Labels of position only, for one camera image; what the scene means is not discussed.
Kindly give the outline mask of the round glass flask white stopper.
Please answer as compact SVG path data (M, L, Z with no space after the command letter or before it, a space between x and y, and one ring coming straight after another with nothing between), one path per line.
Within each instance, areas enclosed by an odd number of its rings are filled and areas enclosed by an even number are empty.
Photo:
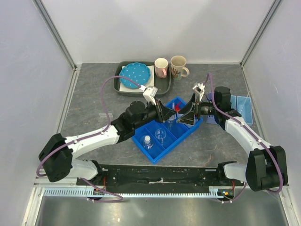
M153 150L154 147L153 139L149 135L143 136L141 138L141 145L147 151Z

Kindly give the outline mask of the glass stoppered bottle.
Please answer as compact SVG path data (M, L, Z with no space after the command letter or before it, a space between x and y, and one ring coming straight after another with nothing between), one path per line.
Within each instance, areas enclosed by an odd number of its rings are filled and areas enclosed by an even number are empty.
M169 131L171 131L174 123L176 122L176 117L171 116L167 121L166 121L166 127Z

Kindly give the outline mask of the clear glass beaker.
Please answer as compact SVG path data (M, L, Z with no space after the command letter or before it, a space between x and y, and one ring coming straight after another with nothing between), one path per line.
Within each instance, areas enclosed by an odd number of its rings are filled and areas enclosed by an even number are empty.
M166 130L165 129L162 129L162 128L159 128L155 131L155 138L161 143L163 144L164 142L164 139L166 138Z

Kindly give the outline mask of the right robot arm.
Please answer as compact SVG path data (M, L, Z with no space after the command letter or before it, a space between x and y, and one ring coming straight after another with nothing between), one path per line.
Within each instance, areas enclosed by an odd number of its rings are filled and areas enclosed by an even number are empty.
M249 185L253 191L271 190L278 192L288 183L285 151L273 146L257 135L245 122L241 114L231 107L228 87L214 90L211 101L203 102L205 86L195 83L190 101L178 111L178 123L195 125L203 115L213 116L215 122L241 145L248 154L247 164L236 161L218 164L216 182L227 185L232 179Z

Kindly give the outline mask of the white wash bottle red cap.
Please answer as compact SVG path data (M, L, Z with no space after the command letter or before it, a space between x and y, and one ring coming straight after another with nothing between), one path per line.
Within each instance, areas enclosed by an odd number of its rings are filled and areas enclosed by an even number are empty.
M179 103L175 103L174 109L176 111L176 117L177 118L180 118L183 115L183 113L179 113L179 111L181 109L183 109L185 106L186 106L186 104L184 102L182 102L182 101L180 101Z

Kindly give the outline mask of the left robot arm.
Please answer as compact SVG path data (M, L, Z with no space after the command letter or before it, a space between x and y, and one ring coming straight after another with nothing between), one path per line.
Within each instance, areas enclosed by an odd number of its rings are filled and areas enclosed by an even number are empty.
M160 100L147 104L134 101L105 127L73 137L54 134L39 154L39 168L43 168L44 173L37 171L36 174L47 177L52 183L66 177L76 177L99 185L103 181L103 173L98 163L81 161L78 157L100 147L126 141L135 135L136 129L151 121L163 123L175 114L175 110L164 106Z

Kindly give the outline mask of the clear glass stirring rod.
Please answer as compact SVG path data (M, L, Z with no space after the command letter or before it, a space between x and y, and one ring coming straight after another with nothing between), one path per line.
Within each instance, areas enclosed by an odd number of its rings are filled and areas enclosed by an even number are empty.
M244 99L244 102L243 102L243 105L242 105L242 108L241 108L241 112L243 111L243 109L245 107L245 104L246 104L247 99L249 98L249 95L250 95L250 91L248 91L247 96Z

